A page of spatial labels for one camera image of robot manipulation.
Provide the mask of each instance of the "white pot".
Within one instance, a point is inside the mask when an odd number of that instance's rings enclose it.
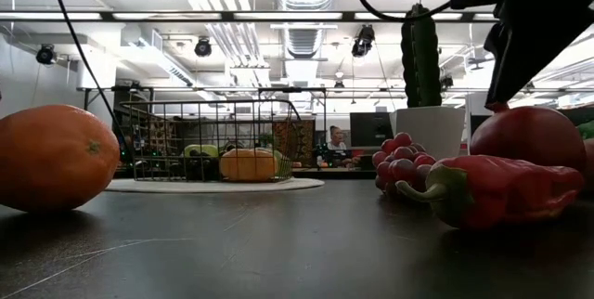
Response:
[[[459,156],[466,110],[448,107],[400,109],[390,113],[394,135],[406,132],[440,160]]]

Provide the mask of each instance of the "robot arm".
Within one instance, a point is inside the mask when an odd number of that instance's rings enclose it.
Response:
[[[589,8],[592,2],[594,0],[450,0],[447,5],[453,9],[496,5],[494,16],[499,23],[493,26],[484,44],[496,58],[485,106],[493,109],[505,105],[587,29],[594,22],[594,11]]]

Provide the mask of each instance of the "black cable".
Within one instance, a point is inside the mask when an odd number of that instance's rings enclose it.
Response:
[[[89,62],[86,59],[86,56],[84,55],[83,48],[81,47],[81,43],[79,42],[78,37],[76,36],[76,32],[74,31],[74,27],[72,26],[72,22],[71,22],[70,18],[68,17],[68,12],[66,12],[66,7],[64,6],[64,1],[58,0],[58,4],[59,4],[60,10],[62,11],[62,15],[64,15],[64,20],[66,20],[66,25],[68,25],[68,30],[71,33],[72,40],[74,41],[74,44],[76,45],[76,49],[78,50],[78,54],[81,55],[81,60],[83,61],[86,69],[89,71],[91,78],[93,78],[93,81],[95,82],[95,85],[97,86],[97,91],[99,92],[101,99],[103,99],[103,102],[105,103],[105,106],[107,107],[108,112],[110,113],[111,120],[115,124],[116,130],[120,134],[120,137],[122,137],[123,146],[125,147],[126,152],[128,154],[133,155],[133,153],[128,148],[128,144],[126,142],[125,135],[123,134],[123,130],[120,127],[120,124],[118,123],[118,120],[116,119],[115,114],[113,114],[113,110],[111,109],[110,103],[108,102],[107,97],[105,97],[105,93],[103,92],[103,89],[101,89],[101,85],[99,84],[99,81],[95,77],[93,70],[91,70],[91,65],[89,64]]]
[[[422,20],[427,17],[433,16],[436,13],[440,13],[450,7],[450,3],[447,2],[441,6],[436,7],[435,9],[433,9],[427,13],[422,14],[422,15],[418,15],[418,16],[414,16],[414,17],[392,17],[392,16],[384,15],[380,11],[376,10],[373,6],[371,6],[371,4],[368,2],[368,0],[359,0],[359,1],[363,5],[363,7],[365,7],[365,9],[367,11],[369,11],[369,13],[372,14],[373,16],[379,18],[380,20],[395,21],[395,22],[407,22],[407,21],[414,21],[414,20]]]

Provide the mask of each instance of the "computer monitor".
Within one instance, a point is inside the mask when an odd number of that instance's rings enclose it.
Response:
[[[351,147],[378,148],[383,140],[393,137],[390,113],[351,113]]]

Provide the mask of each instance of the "red grape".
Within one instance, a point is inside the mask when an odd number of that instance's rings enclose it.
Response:
[[[415,167],[418,167],[422,164],[434,165],[435,159],[429,155],[420,155],[415,159]]]
[[[399,194],[398,188],[394,182],[386,183],[383,191],[390,198],[397,198]]]
[[[383,179],[384,182],[392,181],[392,171],[390,170],[390,164],[387,162],[381,162],[378,164],[376,169],[378,176]]]
[[[400,159],[414,159],[414,154],[409,147],[398,147],[394,151],[394,158],[397,160]]]
[[[382,163],[388,154],[384,153],[383,151],[378,151],[371,157],[371,161],[373,162],[374,167],[378,167],[378,164]]]
[[[408,133],[400,132],[394,137],[397,147],[410,146],[412,138]]]
[[[375,187],[380,190],[384,190],[386,188],[386,182],[381,179],[379,175],[375,176]]]
[[[425,180],[427,179],[427,175],[429,171],[431,171],[432,166],[429,164],[421,164],[417,167],[415,171],[415,181],[413,182],[412,187],[419,192],[425,192],[427,187],[425,186]]]
[[[417,160],[417,158],[418,158],[419,156],[422,156],[422,155],[427,155],[427,153],[426,153],[426,152],[424,152],[424,151],[419,151],[419,152],[416,152],[416,153],[415,153],[415,155],[413,156],[413,161],[414,161],[414,160]]]
[[[415,165],[409,159],[400,159],[390,163],[390,171],[396,181],[411,181],[415,179]]]
[[[398,144],[396,143],[395,140],[392,140],[392,139],[386,139],[381,144],[381,150],[383,150],[383,152],[386,154],[390,154],[397,148],[398,148]]]
[[[418,151],[427,152],[427,150],[424,147],[422,147],[421,144],[414,143],[411,146],[413,146],[414,148],[416,148]]]

